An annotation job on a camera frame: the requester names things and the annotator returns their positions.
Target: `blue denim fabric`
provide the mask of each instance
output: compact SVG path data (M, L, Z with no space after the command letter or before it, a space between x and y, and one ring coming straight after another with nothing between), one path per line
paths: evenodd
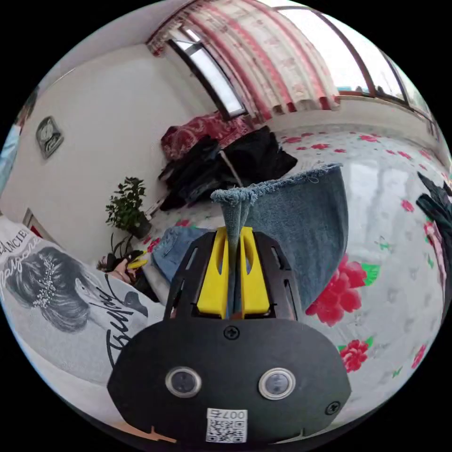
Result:
M229 313L241 309L240 291L236 299L233 296L233 269L243 226L279 242L294 271L304 310L324 290L347 247L347 198L340 166L212 194L212 200L221 204L228 234Z
M0 195L3 193L16 160L20 127L12 126L0 153Z
M174 226L168 228L153 249L152 260L171 283L190 244L209 232L208 229Z

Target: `ceiling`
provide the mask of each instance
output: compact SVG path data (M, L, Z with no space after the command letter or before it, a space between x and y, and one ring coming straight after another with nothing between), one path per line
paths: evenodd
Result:
M100 28L68 52L42 79L40 95L80 64L122 47L142 44L158 26L189 0L163 0L132 11Z

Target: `red and white curtain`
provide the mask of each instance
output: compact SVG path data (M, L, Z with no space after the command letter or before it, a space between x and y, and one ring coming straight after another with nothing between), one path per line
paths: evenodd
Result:
M336 110L338 91L317 49L285 16L257 0L199 0L148 43L163 54L171 32L194 30L258 122L300 110Z

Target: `qr code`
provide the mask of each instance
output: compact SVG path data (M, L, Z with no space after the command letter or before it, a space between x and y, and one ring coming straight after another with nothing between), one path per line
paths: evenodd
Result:
M207 442L245 443L246 433L246 410L215 410L209 408L207 414Z
M207 436L209 443L244 443L246 426L243 420L207 419Z

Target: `red blanket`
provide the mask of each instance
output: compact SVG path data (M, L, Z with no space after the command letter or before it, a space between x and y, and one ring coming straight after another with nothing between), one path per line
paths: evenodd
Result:
M205 135L217 139L223 149L251 131L242 116L225 122L220 112L214 112L197 116L183 126L171 126L161 139L161 147L168 160L179 160Z

